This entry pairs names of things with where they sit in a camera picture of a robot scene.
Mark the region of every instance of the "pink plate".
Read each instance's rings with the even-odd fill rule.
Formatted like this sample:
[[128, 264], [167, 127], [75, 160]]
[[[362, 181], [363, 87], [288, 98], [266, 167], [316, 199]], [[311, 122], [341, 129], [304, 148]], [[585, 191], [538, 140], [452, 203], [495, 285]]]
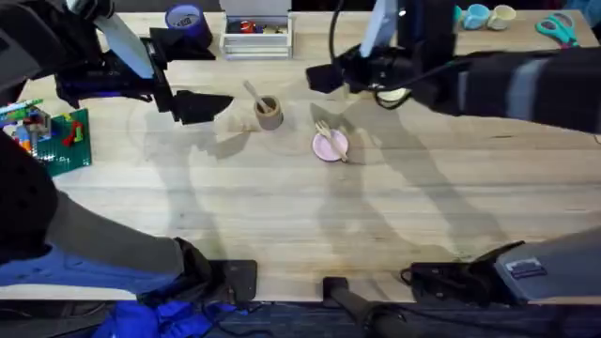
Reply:
[[[334, 141], [340, 146], [345, 153], [348, 152], [348, 139], [340, 131], [331, 130], [331, 136]], [[313, 138], [313, 152], [323, 161], [340, 161], [341, 157], [338, 155], [335, 149], [331, 148], [328, 139], [320, 134], [317, 134]]]

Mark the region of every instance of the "cup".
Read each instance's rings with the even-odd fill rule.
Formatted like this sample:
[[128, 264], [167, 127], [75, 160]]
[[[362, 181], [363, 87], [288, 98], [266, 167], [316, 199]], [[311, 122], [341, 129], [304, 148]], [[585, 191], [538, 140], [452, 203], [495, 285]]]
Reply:
[[490, 9], [484, 5], [474, 4], [468, 7], [466, 18], [463, 19], [464, 29], [478, 29], [486, 24]]
[[503, 30], [509, 27], [509, 23], [516, 18], [516, 10], [507, 5], [498, 5], [493, 9], [488, 19], [489, 29], [492, 30]]
[[461, 21], [461, 16], [463, 15], [463, 9], [458, 5], [455, 5], [455, 24], [458, 24]]

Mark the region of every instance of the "wooden tabletop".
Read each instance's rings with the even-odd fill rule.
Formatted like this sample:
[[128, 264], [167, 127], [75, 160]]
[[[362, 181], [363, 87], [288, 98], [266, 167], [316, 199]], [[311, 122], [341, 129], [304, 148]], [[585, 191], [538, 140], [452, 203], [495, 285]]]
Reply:
[[[462, 31], [457, 51], [556, 48], [534, 30], [546, 14], [520, 11], [505, 32]], [[571, 14], [580, 44], [597, 45], [579, 12]], [[140, 35], [164, 27], [162, 14], [121, 16]], [[361, 41], [368, 18], [341, 16], [339, 53]], [[223, 15], [207, 19], [218, 41]], [[601, 146], [593, 136], [454, 118], [414, 101], [389, 112], [366, 95], [312, 92], [304, 70], [329, 61], [331, 14], [294, 19], [293, 60], [169, 65], [174, 90], [236, 97], [214, 123], [183, 127], [154, 103], [137, 100], [84, 101], [93, 166], [57, 177], [58, 188], [132, 228], [185, 238], [208, 258], [255, 259], [258, 300], [320, 300], [323, 277], [346, 276], [370, 300], [411, 301], [396, 278], [411, 262], [471, 260], [511, 241], [599, 225]], [[219, 54], [216, 43], [211, 49]], [[258, 128], [246, 79], [282, 102], [285, 122], [277, 131]], [[29, 84], [23, 99], [33, 98], [44, 98], [43, 108], [55, 115], [70, 110], [56, 98], [52, 79]], [[351, 164], [325, 163], [312, 153], [317, 118], [348, 135]], [[19, 286], [10, 294], [57, 292], [40, 290]], [[99, 292], [71, 295], [131, 296]]]

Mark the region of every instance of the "green lego baseplate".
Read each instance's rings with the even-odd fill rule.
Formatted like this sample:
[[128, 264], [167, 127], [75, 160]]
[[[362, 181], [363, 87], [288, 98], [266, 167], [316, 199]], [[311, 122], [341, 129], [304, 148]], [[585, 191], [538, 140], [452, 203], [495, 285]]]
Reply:
[[[75, 169], [92, 165], [92, 145], [90, 143], [90, 124], [87, 109], [69, 114], [71, 121], [63, 115], [53, 117], [52, 138], [36, 142], [33, 155], [55, 177]], [[84, 125], [84, 140], [74, 142], [71, 146], [63, 145], [63, 140], [71, 133], [71, 123], [78, 121]]]

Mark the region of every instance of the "floor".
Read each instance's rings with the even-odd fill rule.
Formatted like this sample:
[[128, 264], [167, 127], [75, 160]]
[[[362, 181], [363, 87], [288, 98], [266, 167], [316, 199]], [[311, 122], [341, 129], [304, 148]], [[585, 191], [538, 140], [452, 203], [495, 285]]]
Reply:
[[[60, 309], [66, 319], [8, 320], [0, 318], [0, 336], [32, 338], [89, 338], [94, 328], [78, 330], [100, 323], [111, 306], [96, 311], [96, 304], [82, 304], [80, 313], [65, 315], [72, 308]], [[457, 326], [438, 319], [426, 318], [404, 312], [408, 325], [419, 332], [432, 333], [433, 337], [462, 338], [599, 338], [601, 337], [601, 308], [591, 306], [528, 306], [521, 309], [493, 308], [481, 310], [470, 307], [428, 307], [406, 305], [422, 315], [464, 321], [470, 325], [488, 326], [487, 329]], [[231, 315], [222, 324], [226, 330], [248, 337], [273, 338], [360, 338], [362, 330], [341, 310], [327, 310], [318, 303], [270, 303], [251, 315]], [[57, 335], [58, 332], [71, 333]], [[205, 337], [231, 337], [218, 329]]]

